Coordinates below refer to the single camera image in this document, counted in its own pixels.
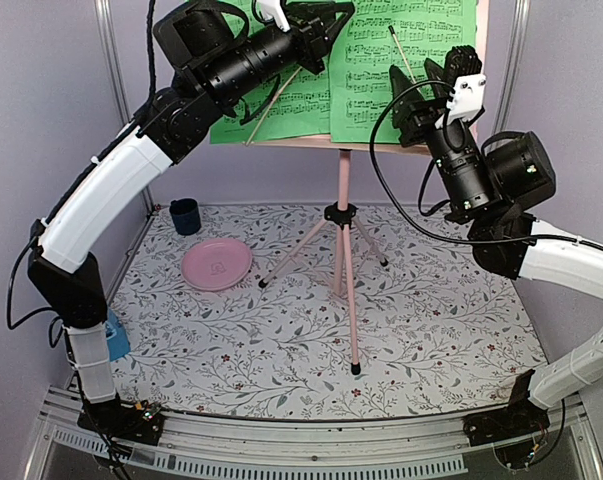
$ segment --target black cable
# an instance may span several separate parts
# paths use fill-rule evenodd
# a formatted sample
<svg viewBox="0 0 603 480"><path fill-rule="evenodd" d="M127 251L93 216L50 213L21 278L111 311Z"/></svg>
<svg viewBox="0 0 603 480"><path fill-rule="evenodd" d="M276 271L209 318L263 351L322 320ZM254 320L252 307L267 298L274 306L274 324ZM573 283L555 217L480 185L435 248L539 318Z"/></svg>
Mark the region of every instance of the black cable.
<svg viewBox="0 0 603 480"><path fill-rule="evenodd" d="M154 23L154 9L156 6L156 0L150 0L148 4L148 14L146 16L146 49L148 53L148 74L150 76L150 87L148 89L148 99L145 102L144 117L147 117L154 101L154 96L157 93L157 67L154 57L154 39L152 38L152 24Z"/></svg>
<svg viewBox="0 0 603 480"><path fill-rule="evenodd" d="M150 0L148 5L148 14L146 17L146 49L148 52L148 70L150 75L150 87L148 91L148 99L145 101L143 106L139 109L137 114L132 118L130 124L123 130L119 135L116 136L114 140L112 140L108 146L106 146L97 156L97 160L99 162L103 161L112 151L125 139L127 138L136 128L147 120L147 117L150 113L150 108L152 107L152 101L154 100L154 96L156 94L157 89L157 75L156 75L156 62L154 56L154 43L152 40L152 23L154 18L154 9L155 9L156 0ZM68 201L70 196L75 192L75 190L83 183L83 181L92 173L97 167L96 163L90 163L83 172L79 174L79 176L72 182L70 188L63 194L63 196L59 199L59 201L54 205L48 216L46 217L47 223L50 223L54 217L57 216L61 207Z"/></svg>
<svg viewBox="0 0 603 480"><path fill-rule="evenodd" d="M461 141L461 145L455 145L450 140L450 134L448 129L450 125L448 125L448 117L450 116L450 110L448 108L445 109L445 113L443 114L443 139L448 147L455 153L461 153L463 149L468 145L468 135L466 129L461 126L461 133L463 133L463 140Z"/></svg>
<svg viewBox="0 0 603 480"><path fill-rule="evenodd" d="M252 16L257 22L262 23L263 25L268 25L269 23L272 23L272 20L266 21L261 16L261 13L259 13L259 11L257 10L257 0L252 0Z"/></svg>
<svg viewBox="0 0 603 480"><path fill-rule="evenodd" d="M561 426L559 427L559 433L557 433L557 438L554 439L554 443L545 452L545 455L543 457L534 457L534 459L532 459L532 462L530 462L530 466L531 467L533 467L535 465L538 465L539 463L543 462L557 448L557 446L559 445L559 442L561 441L561 436L563 435L563 431L565 429L565 416L566 416L566 412L565 412L565 400L561 400Z"/></svg>
<svg viewBox="0 0 603 480"><path fill-rule="evenodd" d="M394 108L394 106L397 103L399 103L400 101L402 101L407 95L409 95L414 90L421 88L421 87L428 86L428 85L442 85L442 86L450 89L450 91L454 90L452 85L450 85L446 82L442 82L440 80L424 80L422 82L418 82L418 83L412 85L411 87L405 89L403 92L401 92L399 95L397 95L394 99L392 99L392 101L381 112L381 115L379 115L379 118L377 119L376 123L374 124L374 127L372 128L372 133L370 134L370 142L369 142L370 161L372 162L372 166L377 175L377 178L379 179L379 182L381 183L383 190L385 190L385 193L388 195L388 198L390 199L392 204L395 206L395 208L398 210L398 212L401 214L401 216L408 222L408 224L412 228L414 228L417 232L421 233L422 235L430 237L434 240L438 240L440 242L445 242L445 243L453 243L453 244L457 244L457 245L487 246L487 245L507 245L507 244L520 243L520 242L529 243L530 245L535 245L538 240L559 240L559 241L569 242L569 243L573 243L573 244L585 245L585 246L592 247L592 248L595 248L595 249L603 252L603 245L599 245L597 243L590 242L589 240L579 240L575 237L568 237L568 236L564 236L564 235L540 234L540 235L527 235L524 237L517 237L517 238L504 238L504 239L500 239L500 240L464 240L461 238L449 238L449 237L444 237L443 235L438 235L436 233L430 232L429 230L426 230L424 227L422 227L417 222L415 222L412 219L412 217L410 217L410 215L408 215L408 213L401 206L401 203L399 203L399 200L397 200L396 196L392 192L392 189L388 185L388 182L385 180L385 177L383 176L383 173L381 172L381 167L379 167L379 162L376 157L374 145L375 145L377 133L379 132L379 128L381 127L383 120L385 119L385 117L388 116L388 113L390 113L390 111Z"/></svg>
<svg viewBox="0 0 603 480"><path fill-rule="evenodd" d="M109 437L108 435L103 433L101 431L101 429L97 426L97 422L92 418L92 415L90 414L90 410L85 407L86 403L88 403L88 402L85 398L85 394L83 393L83 385L81 384L81 377L79 375L76 375L76 378L77 378L77 384L79 386L79 395L81 396L81 402L84 407L83 410L84 410L86 416L88 417L88 420L92 424L94 431L97 433L97 435L99 435L99 438L105 444L110 463L112 463L114 465L114 466L112 466L110 471L114 474L115 477L117 477L118 480L132 480L130 478L130 475L126 471L124 464L121 462L121 459L119 458L119 454L129 455L129 452L126 452L124 449L122 449L122 447L120 445L118 445L115 441L113 441L111 437Z"/></svg>
<svg viewBox="0 0 603 480"><path fill-rule="evenodd" d="M48 345L50 348L56 348L63 335L63 327L59 329L56 337L54 336L54 326L61 320L61 317L54 317L48 326Z"/></svg>
<svg viewBox="0 0 603 480"><path fill-rule="evenodd" d="M19 253L19 256L17 257L16 261L14 262L14 266L12 267L12 272L10 273L10 281L8 282L8 298L6 300L6 305L5 305L6 306L5 318L6 318L6 323L8 325L9 330L16 329L17 327L19 327L26 321L30 320L35 315L38 315L38 314L44 313L44 312L54 312L54 309L50 308L50 307L37 308L36 310L32 310L27 315L21 317L15 323L12 323L12 295L13 295L13 291L14 291L14 280L17 276L17 271L19 270L19 266L21 265L21 261L23 260L23 257L25 257L26 254L28 253L28 250L30 250L30 248L32 248L35 245L36 241L37 241L36 237L32 238L28 242L28 244L25 246L25 248L23 250L21 250L21 253Z"/></svg>
<svg viewBox="0 0 603 480"><path fill-rule="evenodd" d="M428 181L430 180L430 175L432 175L432 170L434 170L435 164L436 164L436 161L433 158L430 161L430 164L428 165L428 168L425 171L425 174L423 175L423 180L421 181L421 188L419 188L419 200L417 202L417 206L419 208L419 213L424 217L431 217L432 215L437 213L439 210L441 210L443 207L445 207L448 203L450 203L450 200L441 200L439 203L437 203L436 205L431 207L430 210L428 210L427 212L424 212L423 208L421 207L421 205L423 203L423 196L425 195L425 189L428 186Z"/></svg>

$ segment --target floral floor mat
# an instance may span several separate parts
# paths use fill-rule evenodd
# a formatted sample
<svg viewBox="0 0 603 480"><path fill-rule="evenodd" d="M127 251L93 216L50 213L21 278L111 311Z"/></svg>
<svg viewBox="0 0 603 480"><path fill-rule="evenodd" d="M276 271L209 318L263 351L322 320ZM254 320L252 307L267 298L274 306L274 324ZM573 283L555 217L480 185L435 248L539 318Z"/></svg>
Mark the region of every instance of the floral floor mat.
<svg viewBox="0 0 603 480"><path fill-rule="evenodd" d="M353 377L347 302L327 285L336 227L265 290L257 285L322 213L204 207L201 232L181 237L160 211L113 305L132 346L113 364L121 395L240 417L415 416L503 403L518 373L545 362L509 280L478 268L468 247L417 235L392 208L372 206L358 216L390 264L354 231L362 372ZM465 235L443 218L420 221ZM231 290L197 292L180 262L215 237L246 242L252 269Z"/></svg>

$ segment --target pink dish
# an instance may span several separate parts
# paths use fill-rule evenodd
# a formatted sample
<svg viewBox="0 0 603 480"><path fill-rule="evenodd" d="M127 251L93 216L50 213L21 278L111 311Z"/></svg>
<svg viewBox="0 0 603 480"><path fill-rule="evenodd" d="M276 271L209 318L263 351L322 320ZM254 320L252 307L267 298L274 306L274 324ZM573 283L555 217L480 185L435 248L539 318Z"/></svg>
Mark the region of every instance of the pink dish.
<svg viewBox="0 0 603 480"><path fill-rule="evenodd" d="M234 238L215 238L195 245L183 257L181 273L185 281L204 292L233 287L248 274L252 252Z"/></svg>

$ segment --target white wall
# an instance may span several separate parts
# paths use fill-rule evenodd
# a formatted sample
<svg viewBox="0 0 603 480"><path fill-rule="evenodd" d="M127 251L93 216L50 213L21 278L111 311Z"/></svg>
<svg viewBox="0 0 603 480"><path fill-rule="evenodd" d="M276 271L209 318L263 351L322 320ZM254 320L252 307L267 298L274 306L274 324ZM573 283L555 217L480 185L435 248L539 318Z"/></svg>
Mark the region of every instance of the white wall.
<svg viewBox="0 0 603 480"><path fill-rule="evenodd" d="M32 221L116 134L112 98L92 1L0 1L0 480L23 471L48 385L69 374L63 349L48 347L49 316L8 332L9 271ZM135 202L95 249L105 284L142 218ZM15 311L41 305L22 271Z"/></svg>
<svg viewBox="0 0 603 480"><path fill-rule="evenodd" d="M603 0L532 2L508 127L534 130L558 177L535 213L603 242ZM550 359L603 325L603 302L549 285L517 282ZM603 452L603 381L582 392Z"/></svg>
<svg viewBox="0 0 603 480"><path fill-rule="evenodd" d="M112 2L112 15L117 37L126 93L131 108L145 101L148 89L147 60L144 44L146 2L118 0ZM159 19L180 0L158 2L155 18ZM500 72L510 38L512 7L493 1L490 21L492 69L494 81L489 84L490 104L496 105L501 90ZM158 85L167 86L172 69L157 48ZM486 115L489 131L493 113ZM202 203L252 202L332 202L335 200L338 154L331 150L215 145L204 142L177 168L170 169L152 185L156 200L169 203L174 198L194 196ZM381 155L380 163L399 198L415 202L428 158L405 155ZM436 202L444 195L438 178L433 178L426 200ZM354 152L351 194L358 202L386 202L387 197L374 176L368 154Z"/></svg>

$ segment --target green sheet music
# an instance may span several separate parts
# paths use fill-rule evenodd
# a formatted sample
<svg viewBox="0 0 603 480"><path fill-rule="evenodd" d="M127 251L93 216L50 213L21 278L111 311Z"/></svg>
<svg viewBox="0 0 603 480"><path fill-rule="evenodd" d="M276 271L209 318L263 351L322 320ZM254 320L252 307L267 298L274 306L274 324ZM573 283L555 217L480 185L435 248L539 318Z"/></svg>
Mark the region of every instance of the green sheet music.
<svg viewBox="0 0 603 480"><path fill-rule="evenodd" d="M476 0L358 0L356 5L357 14L330 58L333 142L368 142L374 122L392 99L390 65L407 74L389 25L417 80L426 78L426 58L443 65L451 47L474 46L476 39ZM388 118L377 142L398 143L398 136Z"/></svg>
<svg viewBox="0 0 603 480"><path fill-rule="evenodd" d="M226 1L248 14L251 33L263 28L252 18L249 0ZM374 122L392 97L390 65L406 70L389 25L397 32L418 79L425 78L427 57L443 65L451 47L475 44L476 0L355 0L355 4L357 13L341 32L329 59L329 75L315 77L303 70L270 111L255 141L331 133L334 142L367 143ZM226 18L234 30L240 25L234 17ZM295 69L283 72L282 83ZM271 88L272 82L246 95L252 111ZM240 126L243 104L235 110L236 119L224 117L211 128L212 143L248 139L258 119ZM388 120L377 141L398 143L397 138L398 131Z"/></svg>
<svg viewBox="0 0 603 480"><path fill-rule="evenodd" d="M250 19L250 33L263 28L263 25L252 17L251 2L249 0L224 1L238 6L247 13ZM237 25L240 25L240 20L228 16L226 18L233 30L236 29ZM296 69L297 66L291 66L281 74L282 85ZM272 85L273 82L271 81L245 96L251 111L258 108L263 100L267 98ZM254 141L262 142L279 138L329 133L329 89L330 82L327 71L315 76L306 70L302 70L272 107L259 128ZM239 119L243 118L244 104L239 103L235 111L237 112L237 118L223 117L211 128L210 141L212 143L241 143L248 140L259 119L257 118L241 126L239 125Z"/></svg>

